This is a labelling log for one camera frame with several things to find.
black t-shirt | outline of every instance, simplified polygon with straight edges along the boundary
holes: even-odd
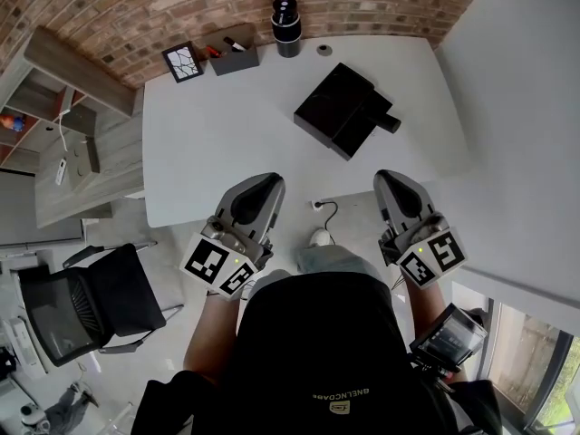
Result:
[[[501,433],[488,382],[453,397],[486,433]],[[457,433],[445,394],[409,363],[386,285],[353,273],[288,277],[256,292],[217,390],[193,372],[151,381],[132,434],[320,429]]]

white shoe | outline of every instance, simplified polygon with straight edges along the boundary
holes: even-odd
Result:
[[[324,228],[317,229],[310,237],[309,247],[330,245],[330,232]]]
[[[70,388],[75,393],[88,393],[89,395],[92,395],[91,387],[83,381],[73,382]]]

mesh chair back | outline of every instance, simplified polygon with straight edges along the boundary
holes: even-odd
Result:
[[[85,272],[73,267],[46,276],[20,275],[28,320],[56,366],[101,348],[112,337],[87,294]]]
[[[91,293],[101,316],[118,336],[160,329],[165,318],[135,246],[117,248],[88,268]]]

small white device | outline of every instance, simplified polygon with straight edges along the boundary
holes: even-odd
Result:
[[[20,317],[4,321],[4,329],[18,357],[24,372],[33,380],[46,375],[46,370],[36,352],[32,336],[26,328],[26,322]]]
[[[58,165],[58,170],[56,171],[56,185],[61,185],[64,179],[64,172],[66,171],[66,159],[61,159]]]

pen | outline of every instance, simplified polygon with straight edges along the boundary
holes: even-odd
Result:
[[[216,50],[214,47],[211,47],[211,46],[208,45],[207,48],[208,48],[209,55],[212,58],[220,58],[221,57],[221,53],[218,52],[218,50]]]
[[[234,52],[245,52],[246,49],[240,45],[238,42],[234,41],[233,39],[229,38],[229,37],[224,37],[224,42],[228,45],[231,45],[232,48],[234,49]]]

